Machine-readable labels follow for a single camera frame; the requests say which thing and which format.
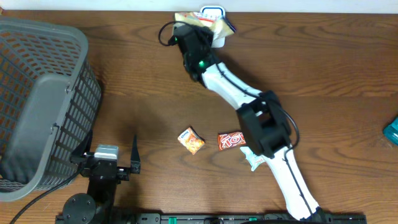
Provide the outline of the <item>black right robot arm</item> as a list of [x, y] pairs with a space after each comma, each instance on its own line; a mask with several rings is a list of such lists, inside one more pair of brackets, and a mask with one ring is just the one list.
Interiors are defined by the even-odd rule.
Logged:
[[311, 195], [294, 157], [290, 140], [298, 127], [273, 91], [262, 92], [235, 76], [215, 55], [207, 27], [175, 22], [169, 45], [178, 45], [191, 78], [211, 90], [236, 111], [247, 147], [264, 157], [285, 198], [288, 213], [300, 221], [325, 222], [323, 210]]

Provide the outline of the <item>red Top chocolate bar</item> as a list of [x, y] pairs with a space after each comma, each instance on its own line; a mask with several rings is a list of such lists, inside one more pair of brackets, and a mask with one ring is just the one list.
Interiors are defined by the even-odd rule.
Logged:
[[245, 138], [240, 131], [218, 135], [218, 149], [220, 151], [245, 144]]

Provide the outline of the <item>small orange snack box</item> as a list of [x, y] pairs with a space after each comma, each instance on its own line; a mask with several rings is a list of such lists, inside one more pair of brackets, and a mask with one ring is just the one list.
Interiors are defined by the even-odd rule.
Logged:
[[191, 127], [183, 131], [177, 139], [193, 155], [205, 145], [204, 140], [202, 140]]

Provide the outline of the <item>blue mouthwash bottle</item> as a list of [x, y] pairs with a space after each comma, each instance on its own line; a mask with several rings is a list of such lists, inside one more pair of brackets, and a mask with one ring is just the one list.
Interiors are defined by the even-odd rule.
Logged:
[[390, 140], [390, 142], [395, 144], [396, 146], [398, 145], [398, 126], [397, 125], [398, 125], [398, 118], [393, 120], [393, 122], [391, 124], [387, 125], [383, 129], [383, 134], [385, 135], [385, 137], [388, 140]]

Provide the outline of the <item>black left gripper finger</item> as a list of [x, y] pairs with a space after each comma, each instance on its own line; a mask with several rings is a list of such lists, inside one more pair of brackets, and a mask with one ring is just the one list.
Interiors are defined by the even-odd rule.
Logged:
[[140, 168], [141, 167], [141, 159], [139, 156], [138, 148], [137, 148], [137, 136], [134, 136], [131, 150], [131, 168]]
[[86, 154], [90, 151], [93, 131], [90, 130], [81, 143], [73, 150], [70, 156], [70, 162], [73, 164], [82, 164], [86, 161]]

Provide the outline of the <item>beige snack bag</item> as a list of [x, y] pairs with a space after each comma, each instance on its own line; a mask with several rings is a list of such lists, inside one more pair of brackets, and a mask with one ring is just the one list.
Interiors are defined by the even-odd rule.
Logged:
[[174, 19], [199, 27], [207, 27], [213, 33], [213, 40], [233, 35], [236, 29], [225, 16], [211, 16], [201, 12], [176, 12]]

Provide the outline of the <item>light blue snack packet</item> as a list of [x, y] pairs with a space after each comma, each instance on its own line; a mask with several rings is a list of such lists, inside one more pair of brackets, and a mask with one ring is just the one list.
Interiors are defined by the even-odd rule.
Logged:
[[252, 172], [254, 172], [262, 163], [266, 161], [265, 156], [257, 156], [248, 146], [240, 147], [240, 150], [245, 155], [246, 160], [249, 162]]

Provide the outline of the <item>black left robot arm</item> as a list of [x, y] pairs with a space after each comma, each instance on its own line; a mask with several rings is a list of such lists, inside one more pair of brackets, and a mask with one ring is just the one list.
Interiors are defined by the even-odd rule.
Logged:
[[132, 212], [116, 208], [114, 198], [117, 186], [128, 181], [131, 174], [139, 174], [141, 160], [134, 136], [130, 166], [118, 166], [118, 148], [102, 145], [90, 151], [93, 132], [90, 131], [74, 149], [70, 162], [78, 165], [77, 173], [89, 179], [85, 193], [71, 196], [64, 204], [57, 223], [135, 223]]

